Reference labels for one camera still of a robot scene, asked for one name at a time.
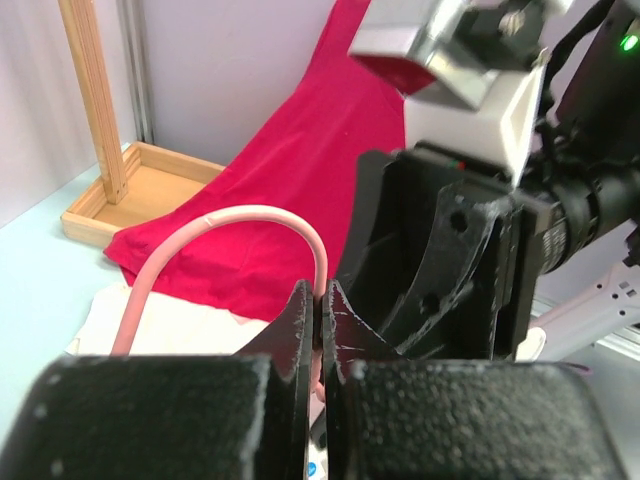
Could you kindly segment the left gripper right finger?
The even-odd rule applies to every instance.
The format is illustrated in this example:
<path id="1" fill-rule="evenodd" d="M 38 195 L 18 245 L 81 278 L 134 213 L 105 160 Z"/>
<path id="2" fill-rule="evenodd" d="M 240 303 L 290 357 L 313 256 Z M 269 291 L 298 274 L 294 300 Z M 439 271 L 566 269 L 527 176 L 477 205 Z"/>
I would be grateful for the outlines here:
<path id="1" fill-rule="evenodd" d="M 585 381 L 551 363 L 407 360 L 336 281 L 322 303 L 332 479 L 619 479 Z"/>

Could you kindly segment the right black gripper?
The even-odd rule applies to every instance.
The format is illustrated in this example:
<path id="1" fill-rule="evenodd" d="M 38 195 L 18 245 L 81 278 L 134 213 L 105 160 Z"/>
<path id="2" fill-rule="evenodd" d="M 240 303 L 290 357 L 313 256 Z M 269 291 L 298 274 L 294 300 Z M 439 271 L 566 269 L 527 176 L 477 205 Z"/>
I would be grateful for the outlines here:
<path id="1" fill-rule="evenodd" d="M 549 205 L 467 160 L 367 152 L 337 278 L 356 314 L 407 358 L 511 358 L 550 219 Z"/>

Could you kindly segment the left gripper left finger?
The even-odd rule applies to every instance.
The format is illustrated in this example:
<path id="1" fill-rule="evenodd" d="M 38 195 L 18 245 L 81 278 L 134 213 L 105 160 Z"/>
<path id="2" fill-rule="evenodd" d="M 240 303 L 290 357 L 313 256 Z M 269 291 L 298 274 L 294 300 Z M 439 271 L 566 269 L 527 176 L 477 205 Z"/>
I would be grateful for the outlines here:
<path id="1" fill-rule="evenodd" d="M 34 382 L 5 479 L 304 479 L 311 285 L 230 356 L 88 356 Z"/>

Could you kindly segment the white t shirt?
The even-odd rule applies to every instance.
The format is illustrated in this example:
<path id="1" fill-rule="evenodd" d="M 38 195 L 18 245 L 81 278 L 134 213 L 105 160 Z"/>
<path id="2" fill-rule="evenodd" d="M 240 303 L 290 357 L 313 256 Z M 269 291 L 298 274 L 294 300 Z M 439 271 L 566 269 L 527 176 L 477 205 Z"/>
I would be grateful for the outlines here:
<path id="1" fill-rule="evenodd" d="M 152 294 L 125 358 L 110 358 L 129 291 L 94 298 L 71 352 L 88 367 L 91 477 L 304 479 L 313 299 L 301 282 L 273 322 Z"/>

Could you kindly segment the pink wire hanger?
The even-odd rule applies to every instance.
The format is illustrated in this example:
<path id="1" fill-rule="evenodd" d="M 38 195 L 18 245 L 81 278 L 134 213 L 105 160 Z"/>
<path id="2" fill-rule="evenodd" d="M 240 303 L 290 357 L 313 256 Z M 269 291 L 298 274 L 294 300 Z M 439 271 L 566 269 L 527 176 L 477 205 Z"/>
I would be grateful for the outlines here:
<path id="1" fill-rule="evenodd" d="M 282 208 L 242 205 L 191 219 L 168 215 L 118 232 L 107 257 L 128 275 L 132 296 L 112 351 L 136 344 L 151 292 L 272 321 L 299 280 L 320 300 L 336 270 L 319 226 Z"/>

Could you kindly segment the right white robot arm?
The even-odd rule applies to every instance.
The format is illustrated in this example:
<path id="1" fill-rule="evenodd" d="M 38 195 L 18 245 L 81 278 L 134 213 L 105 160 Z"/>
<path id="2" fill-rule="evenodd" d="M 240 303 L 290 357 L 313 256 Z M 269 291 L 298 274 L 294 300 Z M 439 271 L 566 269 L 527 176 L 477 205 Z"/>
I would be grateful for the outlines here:
<path id="1" fill-rule="evenodd" d="M 373 1 L 349 53 L 404 98 L 406 146 L 358 162 L 338 280 L 408 358 L 557 361 L 639 319 L 639 238 L 537 319 L 538 278 L 639 218 L 639 5 Z"/>

